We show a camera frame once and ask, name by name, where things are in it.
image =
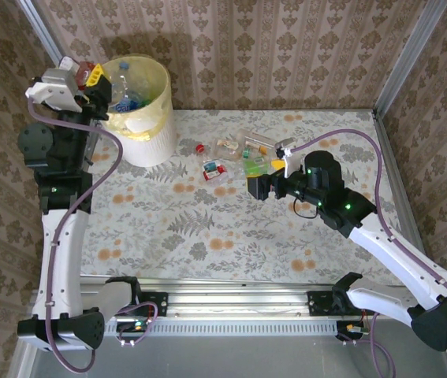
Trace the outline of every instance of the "trash bin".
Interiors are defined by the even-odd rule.
[[[146,80],[151,103],[128,113],[109,111],[110,119],[103,125],[120,139],[126,161],[139,167],[152,167],[169,159],[177,145],[169,72],[147,55],[125,56],[102,65],[112,82],[123,61],[129,64],[128,86],[138,91],[140,88],[134,87]]]

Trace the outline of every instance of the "table surface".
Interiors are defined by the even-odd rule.
[[[257,201],[245,180],[207,184],[195,156],[198,144],[232,138],[240,128],[276,140],[292,136],[298,145],[338,128],[354,128],[377,141],[370,110],[178,110],[174,119],[179,144],[167,162],[146,169],[123,161],[94,193],[83,274],[331,284],[353,271],[381,284],[400,284],[365,249],[319,218],[295,215],[293,198]],[[366,140],[336,135],[315,148],[331,152],[346,185],[374,202],[377,159]],[[90,171],[94,180],[116,155],[111,141],[99,141]],[[380,196],[386,221],[400,229],[386,172]],[[299,213],[314,210],[297,203]]]

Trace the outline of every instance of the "floral tablecloth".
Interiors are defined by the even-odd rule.
[[[231,138],[240,128],[275,140],[292,136],[298,145],[338,128],[358,129],[377,140],[370,111],[179,110],[174,117],[179,145],[167,162],[145,169],[123,161],[94,193],[83,274],[328,284],[353,271],[380,283],[399,283],[319,218],[295,215],[293,198],[257,201],[244,180],[208,185],[195,156],[198,144]],[[330,151],[342,165],[346,185],[374,201],[377,159],[367,141],[337,135],[316,149]],[[94,180],[116,154],[111,141],[99,141]],[[380,195],[386,220],[400,228],[386,172]],[[307,203],[296,206],[303,215],[315,210]]]

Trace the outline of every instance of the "yellow plastic piece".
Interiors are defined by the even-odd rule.
[[[270,164],[272,165],[272,168],[274,168],[276,171],[285,167],[284,160],[273,160],[270,162]]]
[[[88,76],[87,82],[85,86],[87,87],[93,87],[99,82],[100,76],[104,75],[106,79],[110,79],[106,72],[104,71],[104,68],[101,65],[96,65],[94,69],[91,70],[90,75]]]

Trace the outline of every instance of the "yellow trash bin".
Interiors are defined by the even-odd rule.
[[[177,145],[169,72],[151,57],[131,55],[103,65],[111,81],[118,75],[122,61],[129,64],[129,89],[141,92],[137,86],[146,80],[151,103],[128,113],[111,110],[108,112],[110,119],[103,124],[120,139],[126,161],[139,167],[152,167],[169,159]]]

